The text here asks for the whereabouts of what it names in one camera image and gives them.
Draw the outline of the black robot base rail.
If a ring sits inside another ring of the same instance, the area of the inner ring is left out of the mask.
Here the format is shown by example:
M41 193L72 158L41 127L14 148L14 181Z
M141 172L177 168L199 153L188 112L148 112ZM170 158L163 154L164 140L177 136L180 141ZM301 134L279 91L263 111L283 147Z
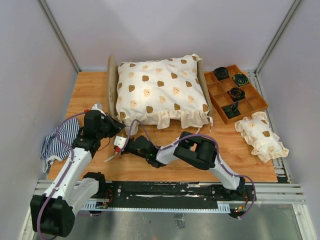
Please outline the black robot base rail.
M104 205L119 199L209 198L217 203L243 206L253 199L252 187L246 186L242 195L230 193L221 184L212 182L138 182L112 181L105 192L88 201L102 201Z

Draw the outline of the bear print bed cushion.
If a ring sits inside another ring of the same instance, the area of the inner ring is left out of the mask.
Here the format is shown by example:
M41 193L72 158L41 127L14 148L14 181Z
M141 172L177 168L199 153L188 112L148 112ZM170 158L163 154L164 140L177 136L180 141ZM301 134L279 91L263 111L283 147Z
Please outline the bear print bed cushion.
M213 125L202 58L197 54L145 62L122 62L116 72L115 116L127 133L136 134L138 124L158 129L180 121L181 128Z

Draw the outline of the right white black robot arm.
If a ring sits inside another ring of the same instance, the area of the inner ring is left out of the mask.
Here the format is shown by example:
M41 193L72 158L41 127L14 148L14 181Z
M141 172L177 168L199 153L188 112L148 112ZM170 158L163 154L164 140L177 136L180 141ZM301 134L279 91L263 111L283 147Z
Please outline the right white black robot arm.
M184 131L168 146L156 146L145 136L137 138L116 137L114 146L120 154L133 154L155 168L164 167L175 160L216 176L232 200L240 199L245 193L245 179L234 172L222 159L218 143L205 134Z

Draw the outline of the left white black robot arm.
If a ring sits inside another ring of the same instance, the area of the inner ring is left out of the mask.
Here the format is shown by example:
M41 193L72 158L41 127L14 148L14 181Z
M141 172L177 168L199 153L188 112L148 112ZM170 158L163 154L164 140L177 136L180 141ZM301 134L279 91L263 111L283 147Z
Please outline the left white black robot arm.
M92 197L101 198L107 193L105 176L90 172L82 181L81 173L101 146L102 139L116 136L125 124L115 120L98 108L82 113L84 125L71 144L64 166L52 184L41 195L30 201L32 228L44 240L46 235L67 237L83 205Z

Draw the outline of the wooden pet bed frame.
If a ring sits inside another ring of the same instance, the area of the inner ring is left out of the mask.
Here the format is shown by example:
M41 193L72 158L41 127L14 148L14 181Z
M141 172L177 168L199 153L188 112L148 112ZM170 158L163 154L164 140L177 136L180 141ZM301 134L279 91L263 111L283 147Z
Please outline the wooden pet bed frame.
M201 86L204 98L206 100L206 103L208 105L209 111L208 116L213 117L214 110L213 105L211 102L209 90L207 87L207 82L205 78L205 72L203 69L203 59L199 56L196 57L197 62L197 79L199 81L199 85ZM118 64L116 57L111 54L108 57L108 63L107 63L107 73L108 76L106 78L107 82L107 109L108 113L115 119L117 117L117 111L116 111L116 103L118 99L118 81L119 81L119 74L118 74Z

